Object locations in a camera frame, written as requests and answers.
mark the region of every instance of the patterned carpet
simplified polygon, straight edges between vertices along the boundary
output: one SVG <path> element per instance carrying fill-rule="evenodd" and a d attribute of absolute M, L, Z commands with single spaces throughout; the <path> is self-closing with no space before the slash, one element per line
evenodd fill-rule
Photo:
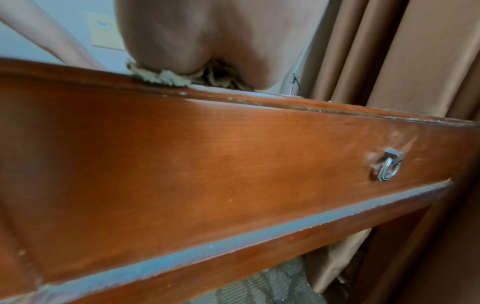
<path fill-rule="evenodd" d="M 186 304 L 264 303 L 326 304 L 320 295 L 310 289 L 301 257 L 265 269 Z"/>

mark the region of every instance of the person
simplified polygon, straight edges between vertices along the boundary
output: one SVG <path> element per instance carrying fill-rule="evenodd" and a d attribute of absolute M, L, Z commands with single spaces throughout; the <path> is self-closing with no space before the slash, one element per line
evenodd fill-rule
<path fill-rule="evenodd" d="M 327 0 L 115 0 L 128 53 L 142 67 L 187 75 L 210 60 L 254 89 L 282 80 L 312 37 Z"/>
<path fill-rule="evenodd" d="M 0 0 L 0 22 L 66 65 L 105 69 L 75 37 L 31 0 Z"/>

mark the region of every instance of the drawer front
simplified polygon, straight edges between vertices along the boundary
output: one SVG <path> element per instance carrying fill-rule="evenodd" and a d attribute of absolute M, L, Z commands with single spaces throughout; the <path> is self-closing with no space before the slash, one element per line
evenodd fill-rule
<path fill-rule="evenodd" d="M 0 84 L 0 199 L 46 281 L 448 180 L 476 127 Z M 397 176 L 370 177 L 385 148 Z"/>

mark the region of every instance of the drawer handle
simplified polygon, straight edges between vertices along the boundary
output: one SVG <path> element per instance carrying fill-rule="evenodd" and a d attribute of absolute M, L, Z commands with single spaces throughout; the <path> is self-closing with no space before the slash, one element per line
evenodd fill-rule
<path fill-rule="evenodd" d="M 381 159 L 383 162 L 378 169 L 377 180 L 385 182 L 394 177 L 400 170 L 403 159 L 403 152 L 392 148 L 386 149 Z"/>

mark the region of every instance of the electrical outlet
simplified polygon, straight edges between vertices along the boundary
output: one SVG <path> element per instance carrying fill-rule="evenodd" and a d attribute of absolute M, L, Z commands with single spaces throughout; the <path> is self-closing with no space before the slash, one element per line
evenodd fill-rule
<path fill-rule="evenodd" d="M 91 45 L 114 50 L 125 50 L 115 18 L 95 13 L 87 13 Z"/>

